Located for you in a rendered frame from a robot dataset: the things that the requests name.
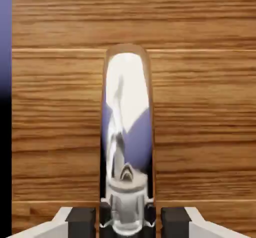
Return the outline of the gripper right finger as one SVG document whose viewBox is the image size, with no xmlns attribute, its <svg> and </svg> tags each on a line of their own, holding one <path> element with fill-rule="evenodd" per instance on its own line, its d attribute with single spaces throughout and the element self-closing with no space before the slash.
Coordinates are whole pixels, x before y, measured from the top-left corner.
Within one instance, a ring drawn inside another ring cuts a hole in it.
<svg viewBox="0 0 256 238">
<path fill-rule="evenodd" d="M 196 207 L 163 207 L 161 238 L 250 238 L 206 221 Z"/>
</svg>

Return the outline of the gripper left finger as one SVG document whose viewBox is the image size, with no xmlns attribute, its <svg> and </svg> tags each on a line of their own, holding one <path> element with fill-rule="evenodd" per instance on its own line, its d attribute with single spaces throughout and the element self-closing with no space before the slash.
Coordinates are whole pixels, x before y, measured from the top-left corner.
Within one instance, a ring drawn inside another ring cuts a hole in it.
<svg viewBox="0 0 256 238">
<path fill-rule="evenodd" d="M 47 221 L 7 238 L 96 238 L 94 207 L 61 207 Z"/>
</svg>

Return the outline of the curved shiny metal handle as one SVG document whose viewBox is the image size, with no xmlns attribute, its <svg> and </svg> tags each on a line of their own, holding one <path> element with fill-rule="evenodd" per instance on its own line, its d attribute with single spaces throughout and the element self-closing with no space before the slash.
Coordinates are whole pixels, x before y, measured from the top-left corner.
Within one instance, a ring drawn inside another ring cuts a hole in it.
<svg viewBox="0 0 256 238">
<path fill-rule="evenodd" d="M 156 238 L 150 60 L 134 44 L 104 60 L 100 121 L 99 238 Z"/>
</svg>

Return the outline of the light wood cabinet door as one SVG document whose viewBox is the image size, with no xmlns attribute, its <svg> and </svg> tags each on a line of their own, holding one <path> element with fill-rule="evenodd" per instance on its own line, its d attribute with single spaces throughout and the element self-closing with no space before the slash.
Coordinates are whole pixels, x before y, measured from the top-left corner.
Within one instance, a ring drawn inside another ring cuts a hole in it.
<svg viewBox="0 0 256 238">
<path fill-rule="evenodd" d="M 50 221 L 61 207 L 95 207 L 96 201 L 14 201 L 12 202 L 12 233 Z M 192 200 L 158 201 L 156 203 L 156 237 L 161 238 L 162 207 L 196 207 L 205 220 L 256 238 L 256 201 Z"/>
<path fill-rule="evenodd" d="M 95 201 L 103 50 L 15 50 L 12 198 Z M 159 201 L 256 201 L 256 50 L 150 50 Z"/>
</svg>

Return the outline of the light wood cabinet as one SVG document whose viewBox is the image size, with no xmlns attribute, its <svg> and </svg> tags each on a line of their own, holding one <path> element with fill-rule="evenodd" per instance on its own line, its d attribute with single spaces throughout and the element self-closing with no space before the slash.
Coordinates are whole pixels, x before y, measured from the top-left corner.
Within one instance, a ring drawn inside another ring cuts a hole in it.
<svg viewBox="0 0 256 238">
<path fill-rule="evenodd" d="M 256 0 L 12 0 L 15 50 L 256 50 Z"/>
</svg>

